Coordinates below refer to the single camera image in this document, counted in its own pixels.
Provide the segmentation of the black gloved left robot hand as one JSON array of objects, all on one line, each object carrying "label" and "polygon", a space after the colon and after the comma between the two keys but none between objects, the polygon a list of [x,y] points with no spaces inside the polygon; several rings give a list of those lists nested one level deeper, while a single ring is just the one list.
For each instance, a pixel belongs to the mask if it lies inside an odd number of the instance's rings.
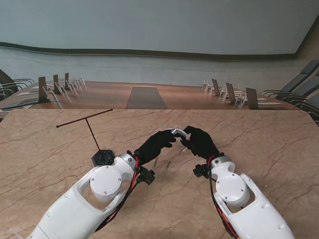
[{"label": "black gloved left robot hand", "polygon": [[158,131],[135,150],[134,156],[138,158],[139,165],[144,165],[157,158],[163,148],[171,148],[174,142],[176,136],[169,129]]}]

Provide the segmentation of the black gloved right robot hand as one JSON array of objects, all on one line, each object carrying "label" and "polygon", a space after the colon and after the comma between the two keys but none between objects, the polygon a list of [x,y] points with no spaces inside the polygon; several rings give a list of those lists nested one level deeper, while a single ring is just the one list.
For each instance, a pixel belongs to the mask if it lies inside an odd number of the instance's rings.
[{"label": "black gloved right robot hand", "polygon": [[189,139],[182,139],[181,143],[191,150],[194,156],[209,160],[220,155],[219,150],[207,132],[192,126],[187,126],[184,132],[190,134],[190,137]]}]

